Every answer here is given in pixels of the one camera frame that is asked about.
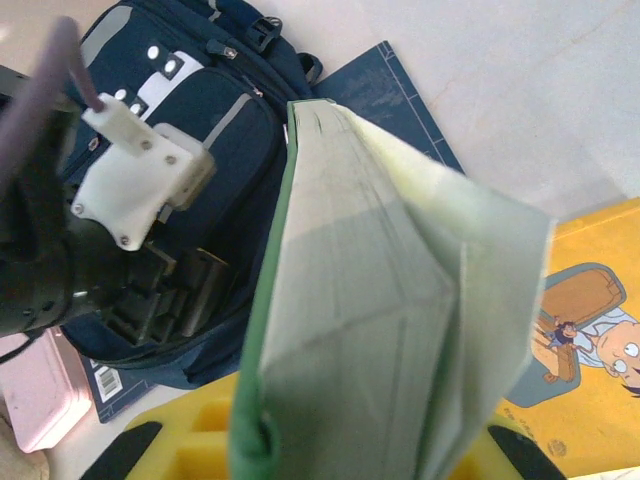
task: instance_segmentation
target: pink container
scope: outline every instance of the pink container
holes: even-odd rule
[[[0,355],[24,343],[0,338]],[[80,357],[58,328],[50,328],[18,357],[0,366],[0,388],[20,449],[54,447],[91,408]]]

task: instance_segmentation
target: cartoon character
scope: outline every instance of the cartoon character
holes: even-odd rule
[[[533,332],[533,360],[507,400],[530,407],[580,385],[580,368],[602,368],[640,398],[640,324],[620,308],[624,287],[587,263],[547,278]]]

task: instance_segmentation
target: open book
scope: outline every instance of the open book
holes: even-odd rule
[[[446,478],[528,362],[552,222],[343,107],[289,109],[234,476]]]

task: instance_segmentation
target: white button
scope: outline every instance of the white button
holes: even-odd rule
[[[178,64],[176,63],[175,60],[169,60],[164,66],[164,71],[167,73],[171,73],[176,69],[177,65]]]
[[[149,47],[149,50],[147,50],[147,56],[151,60],[155,60],[156,58],[158,58],[158,55],[160,55],[160,49],[155,45],[153,45],[152,47]]]

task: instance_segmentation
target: purple cable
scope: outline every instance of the purple cable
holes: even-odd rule
[[[35,148],[69,73],[87,105],[101,112],[104,104],[82,60],[78,24],[60,17],[33,76],[0,117],[0,200]]]

